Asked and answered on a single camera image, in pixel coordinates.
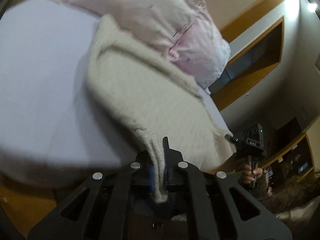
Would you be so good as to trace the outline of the person's right hand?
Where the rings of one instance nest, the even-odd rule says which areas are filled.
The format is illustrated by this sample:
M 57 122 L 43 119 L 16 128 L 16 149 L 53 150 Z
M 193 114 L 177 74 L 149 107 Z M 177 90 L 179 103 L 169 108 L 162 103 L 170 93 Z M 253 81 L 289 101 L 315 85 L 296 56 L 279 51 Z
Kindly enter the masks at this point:
M 240 176 L 240 183 L 242 184 L 251 184 L 259 179 L 263 175 L 262 168 L 256 168 L 254 170 L 248 164 L 245 164 L 242 173 Z

